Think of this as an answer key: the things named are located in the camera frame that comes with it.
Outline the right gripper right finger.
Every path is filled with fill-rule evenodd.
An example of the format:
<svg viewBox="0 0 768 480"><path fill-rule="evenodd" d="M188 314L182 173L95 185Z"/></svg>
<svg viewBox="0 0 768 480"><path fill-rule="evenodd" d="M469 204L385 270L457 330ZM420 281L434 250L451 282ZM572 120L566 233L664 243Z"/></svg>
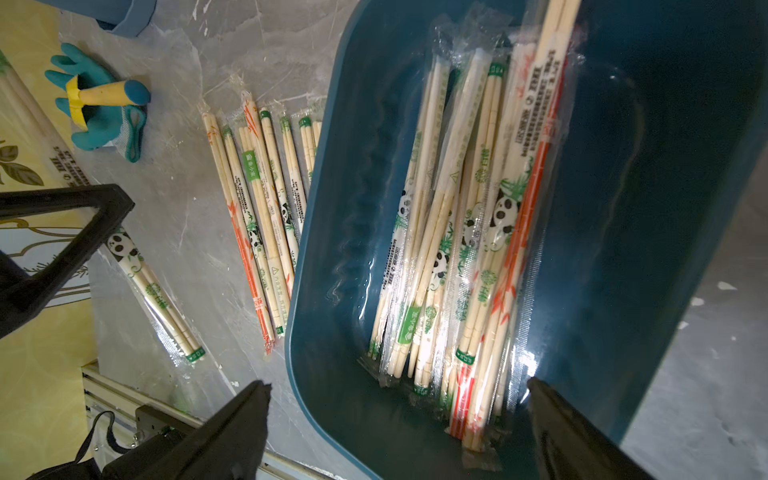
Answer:
<svg viewBox="0 0 768 480"><path fill-rule="evenodd" d="M527 389L542 479L651 477L549 384L531 377Z"/></svg>

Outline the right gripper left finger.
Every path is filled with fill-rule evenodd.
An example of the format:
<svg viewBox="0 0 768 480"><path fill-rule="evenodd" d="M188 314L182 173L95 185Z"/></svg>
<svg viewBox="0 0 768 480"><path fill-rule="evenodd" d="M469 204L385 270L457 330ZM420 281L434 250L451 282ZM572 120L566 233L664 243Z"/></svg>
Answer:
<svg viewBox="0 0 768 480"><path fill-rule="evenodd" d="M141 477L254 479L266 448L271 391L261 380L251 382Z"/></svg>

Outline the red striped chopsticks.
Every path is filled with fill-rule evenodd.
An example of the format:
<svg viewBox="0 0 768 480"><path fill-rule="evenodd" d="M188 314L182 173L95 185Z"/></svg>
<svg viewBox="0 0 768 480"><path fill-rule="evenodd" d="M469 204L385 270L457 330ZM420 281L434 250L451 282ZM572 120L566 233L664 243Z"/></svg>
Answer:
<svg viewBox="0 0 768 480"><path fill-rule="evenodd" d="M225 151L222 135L216 116L212 113L210 106L204 100L200 100L197 104L197 108L205 126L207 140L211 148L216 170L224 192L227 210L232 222L236 242L248 280L250 294L264 340L265 354L270 355L275 346L275 336L272 330L271 316L268 307L265 304L266 297L262 290L256 261L247 235L246 225L242 217L235 182Z"/></svg>

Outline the green tip chopsticks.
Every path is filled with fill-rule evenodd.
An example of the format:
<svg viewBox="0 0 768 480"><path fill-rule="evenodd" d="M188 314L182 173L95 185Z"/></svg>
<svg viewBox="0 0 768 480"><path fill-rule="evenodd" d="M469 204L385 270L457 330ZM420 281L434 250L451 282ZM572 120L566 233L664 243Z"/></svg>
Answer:
<svg viewBox="0 0 768 480"><path fill-rule="evenodd" d="M306 187L306 192L309 192L312 185L317 149L315 128L310 110L304 109L298 113L297 126L301 140L303 165L307 176L304 186Z"/></svg>

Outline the teal plastic storage box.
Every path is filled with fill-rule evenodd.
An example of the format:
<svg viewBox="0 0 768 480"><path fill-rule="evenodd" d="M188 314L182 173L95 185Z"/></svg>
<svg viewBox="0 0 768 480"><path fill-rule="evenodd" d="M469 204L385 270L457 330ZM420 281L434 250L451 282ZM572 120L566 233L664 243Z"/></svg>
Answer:
<svg viewBox="0 0 768 480"><path fill-rule="evenodd" d="M466 1L363 1L338 47L286 355L313 427L366 475L480 478L359 365L381 289L431 23ZM767 147L763 1L587 1L584 66L533 291L536 376L629 428Z"/></svg>

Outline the green panda chopsticks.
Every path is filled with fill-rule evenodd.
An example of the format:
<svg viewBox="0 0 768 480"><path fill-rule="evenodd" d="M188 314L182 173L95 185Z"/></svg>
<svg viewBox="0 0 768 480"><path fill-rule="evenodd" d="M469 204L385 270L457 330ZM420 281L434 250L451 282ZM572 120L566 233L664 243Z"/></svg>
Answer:
<svg viewBox="0 0 768 480"><path fill-rule="evenodd" d="M258 216L254 211L248 190L248 182L246 181L234 141L233 131L229 124L225 124L222 127L221 132L227 159L230 165L230 171L233 176L240 215L244 221L248 242L250 244L250 257L255 264L261 283L261 292L265 296L266 307L269 311L271 322L271 326L269 327L270 342L275 343L277 339L284 334L284 322L281 310L284 297L276 289L277 278L274 276L275 271L272 269L272 263L267 257L263 237L259 228Z"/></svg>

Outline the green bamboo chopsticks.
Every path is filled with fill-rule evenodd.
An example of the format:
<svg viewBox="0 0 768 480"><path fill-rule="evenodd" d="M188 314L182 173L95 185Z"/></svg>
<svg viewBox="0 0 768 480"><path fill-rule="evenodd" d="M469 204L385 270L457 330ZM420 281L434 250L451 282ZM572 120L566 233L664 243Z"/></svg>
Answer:
<svg viewBox="0 0 768 480"><path fill-rule="evenodd" d="M240 97L246 125L239 128L239 139L244 150L246 175L256 200L273 289L278 301L276 329L279 335L283 335L290 316L293 264L263 133L257 125L258 111L249 91L242 90Z"/></svg>

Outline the green label chopsticks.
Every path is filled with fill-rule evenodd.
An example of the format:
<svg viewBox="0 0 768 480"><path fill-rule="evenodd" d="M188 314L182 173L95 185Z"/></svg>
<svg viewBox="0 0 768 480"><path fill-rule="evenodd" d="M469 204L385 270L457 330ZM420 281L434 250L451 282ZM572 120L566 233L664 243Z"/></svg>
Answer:
<svg viewBox="0 0 768 480"><path fill-rule="evenodd" d="M265 138L265 144L272 170L273 181L281 209L282 223L287 238L288 249L293 267L296 267L299 244L296 238L296 230L293 222L291 203L286 190L282 165L277 148L275 131L272 124L272 116L268 109L258 108L259 120Z"/></svg>

